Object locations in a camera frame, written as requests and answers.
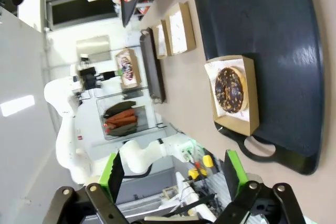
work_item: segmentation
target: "screw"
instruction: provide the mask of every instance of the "screw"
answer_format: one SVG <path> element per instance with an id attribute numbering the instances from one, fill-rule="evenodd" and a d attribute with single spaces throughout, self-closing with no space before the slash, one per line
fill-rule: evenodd
<path id="1" fill-rule="evenodd" d="M 284 190 L 285 190 L 285 187 L 284 187 L 284 186 L 278 186 L 278 190 L 279 190 L 279 191 L 284 191 Z"/>
<path id="2" fill-rule="evenodd" d="M 257 189 L 258 185 L 257 185 L 257 183 L 253 182 L 248 187 L 254 190 L 254 189 Z"/>
<path id="3" fill-rule="evenodd" d="M 90 187 L 90 191 L 95 191 L 95 190 L 97 190 L 96 186 L 91 186 Z"/>

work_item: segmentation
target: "empty cardboard box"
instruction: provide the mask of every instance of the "empty cardboard box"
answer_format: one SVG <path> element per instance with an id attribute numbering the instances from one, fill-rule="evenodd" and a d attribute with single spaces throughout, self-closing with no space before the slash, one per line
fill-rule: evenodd
<path id="1" fill-rule="evenodd" d="M 172 55 L 196 48 L 193 25 L 187 3 L 178 3 L 168 12 L 165 19 L 167 35 Z"/>
<path id="2" fill-rule="evenodd" d="M 165 20 L 161 20 L 157 25 L 153 26 L 153 37 L 156 50 L 156 57 L 159 60 L 171 56 L 171 48 L 168 40 L 167 25 Z"/>
<path id="3" fill-rule="evenodd" d="M 248 107 L 244 110 L 244 113 L 248 115 L 248 121 L 242 120 L 239 117 L 233 116 L 233 114 L 226 113 L 223 116 L 219 116 L 216 107 L 216 98 L 210 82 L 212 110 L 214 115 L 214 121 L 232 131 L 238 132 L 245 136 L 253 134 L 254 130 L 259 126 L 259 111 L 258 111 L 258 98 L 257 98 L 257 85 L 254 70 L 254 63 L 252 59 L 246 58 L 241 55 L 223 56 L 208 60 L 209 62 L 215 61 L 228 61 L 228 60 L 243 60 L 243 68 L 245 71 L 245 78 L 247 82 L 247 97 Z"/>
<path id="4" fill-rule="evenodd" d="M 115 57 L 117 67 L 121 70 L 122 88 L 135 88 L 141 83 L 138 59 L 133 49 L 124 49 Z"/>

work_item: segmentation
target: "black tray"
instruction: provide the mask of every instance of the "black tray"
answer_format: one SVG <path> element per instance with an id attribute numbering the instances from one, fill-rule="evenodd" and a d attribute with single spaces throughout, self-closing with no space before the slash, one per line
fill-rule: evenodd
<path id="1" fill-rule="evenodd" d="M 135 7 L 140 0 L 131 0 L 131 1 L 124 1 L 121 0 L 121 19 L 122 25 L 124 27 L 127 26 L 128 22 L 131 20 L 131 17 L 134 13 Z"/>
<path id="2" fill-rule="evenodd" d="M 206 59 L 254 60 L 260 126 L 253 137 L 274 144 L 261 157 L 245 136 L 216 124 L 258 162 L 311 174 L 318 165 L 324 113 L 323 57 L 312 0 L 195 0 Z"/>
<path id="3" fill-rule="evenodd" d="M 166 99 L 160 61 L 156 57 L 153 31 L 151 28 L 141 31 L 140 46 L 146 70 L 148 89 L 154 103 L 163 103 Z"/>

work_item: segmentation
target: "beige table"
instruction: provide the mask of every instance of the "beige table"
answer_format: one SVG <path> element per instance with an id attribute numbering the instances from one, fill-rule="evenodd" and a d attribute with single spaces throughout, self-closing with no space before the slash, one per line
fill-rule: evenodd
<path id="1" fill-rule="evenodd" d="M 320 164 L 310 176 L 300 175 L 276 163 L 254 162 L 240 151 L 234 141 L 216 131 L 194 0 L 155 0 L 141 21 L 141 27 L 156 24 L 172 5 L 187 1 L 197 49 L 161 61 L 167 103 L 157 105 L 157 112 L 219 158 L 224 158 L 226 149 L 237 150 L 245 170 L 260 175 L 267 186 L 289 183 L 306 216 L 318 224 L 335 223 L 333 216 L 336 212 L 332 209 L 336 206 L 336 185 L 333 184 L 336 178 L 336 0 L 313 0 L 324 50 L 326 117 Z M 260 154 L 262 151 L 259 147 L 254 148 L 254 152 Z"/>

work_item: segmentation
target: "chocolate donut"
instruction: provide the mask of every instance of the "chocolate donut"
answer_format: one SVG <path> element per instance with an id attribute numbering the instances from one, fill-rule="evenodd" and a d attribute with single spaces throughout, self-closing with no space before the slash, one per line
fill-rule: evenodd
<path id="1" fill-rule="evenodd" d="M 215 95 L 226 112 L 237 113 L 244 110 L 248 103 L 244 75 L 233 67 L 222 69 L 217 75 Z"/>

